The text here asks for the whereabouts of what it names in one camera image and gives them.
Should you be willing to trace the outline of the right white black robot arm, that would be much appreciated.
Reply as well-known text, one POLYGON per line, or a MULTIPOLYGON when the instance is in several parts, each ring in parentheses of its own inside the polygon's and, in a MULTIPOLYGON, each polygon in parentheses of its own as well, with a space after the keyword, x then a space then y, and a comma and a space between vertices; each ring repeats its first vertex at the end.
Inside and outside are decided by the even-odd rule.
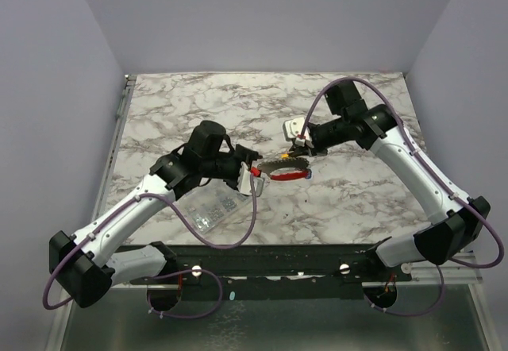
POLYGON ((369 108, 356 88, 358 81, 344 77, 323 92, 336 119, 320 125, 308 117, 283 123, 284 137, 292 144, 289 155, 324 156, 329 148, 354 141, 384 162, 424 210, 429 226, 374 247, 374 255, 364 262, 371 279, 383 280, 404 263, 442 265, 478 237, 491 206, 482 196, 471 198, 445 177, 388 102, 369 108))

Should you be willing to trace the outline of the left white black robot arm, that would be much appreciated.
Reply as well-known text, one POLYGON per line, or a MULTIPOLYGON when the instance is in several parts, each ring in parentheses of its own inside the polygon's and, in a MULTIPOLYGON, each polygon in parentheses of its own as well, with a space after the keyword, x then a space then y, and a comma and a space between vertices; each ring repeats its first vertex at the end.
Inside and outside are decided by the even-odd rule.
POLYGON ((202 121, 187 142, 161 156, 141 181, 119 203, 92 223, 68 235, 57 232, 50 239, 50 278, 43 292, 43 306, 53 283, 58 283, 79 307, 99 301, 112 286, 142 277, 158 283, 170 281, 175 263, 160 243, 118 253, 124 241, 152 216, 199 187, 202 179, 218 179, 256 199, 256 177, 251 169, 261 155, 243 145, 233 145, 225 128, 202 121))

